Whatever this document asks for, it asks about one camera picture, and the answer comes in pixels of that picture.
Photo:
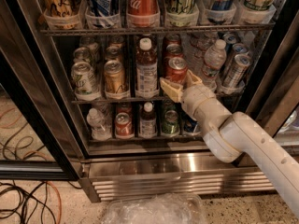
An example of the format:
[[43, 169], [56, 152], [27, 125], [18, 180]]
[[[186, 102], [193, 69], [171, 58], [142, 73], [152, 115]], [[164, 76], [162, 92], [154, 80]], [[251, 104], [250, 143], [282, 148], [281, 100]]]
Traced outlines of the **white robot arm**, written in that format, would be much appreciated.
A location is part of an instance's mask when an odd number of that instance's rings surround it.
[[162, 77], [160, 87], [199, 123], [215, 157], [228, 163], [247, 153], [299, 217], [299, 163], [257, 122], [242, 112], [230, 112], [192, 71], [187, 72], [185, 85]]

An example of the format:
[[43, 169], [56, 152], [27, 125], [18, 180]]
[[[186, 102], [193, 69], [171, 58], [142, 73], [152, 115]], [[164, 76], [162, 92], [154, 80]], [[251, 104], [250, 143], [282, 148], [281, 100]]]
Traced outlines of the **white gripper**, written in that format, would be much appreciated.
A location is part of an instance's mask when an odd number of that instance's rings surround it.
[[191, 70], [187, 71], [186, 86], [189, 88], [185, 91], [182, 85], [160, 78], [160, 86], [164, 93], [173, 102], [181, 102], [183, 110], [198, 121], [203, 132], [217, 131], [232, 113], [218, 101], [214, 92], [201, 83], [202, 79]]

